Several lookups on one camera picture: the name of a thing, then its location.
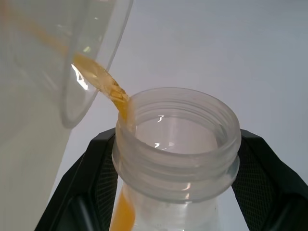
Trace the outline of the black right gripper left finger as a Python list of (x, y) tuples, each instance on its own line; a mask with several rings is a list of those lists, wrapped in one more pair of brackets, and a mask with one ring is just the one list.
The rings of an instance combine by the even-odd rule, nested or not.
[(37, 231), (109, 230), (118, 174), (112, 161), (115, 129), (99, 133), (63, 175)]

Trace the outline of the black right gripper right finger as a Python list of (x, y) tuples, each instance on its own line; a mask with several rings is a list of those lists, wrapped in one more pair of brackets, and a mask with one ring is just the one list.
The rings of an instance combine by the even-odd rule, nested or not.
[(266, 141), (241, 131), (239, 171), (232, 184), (251, 231), (306, 231), (308, 186), (279, 159)]

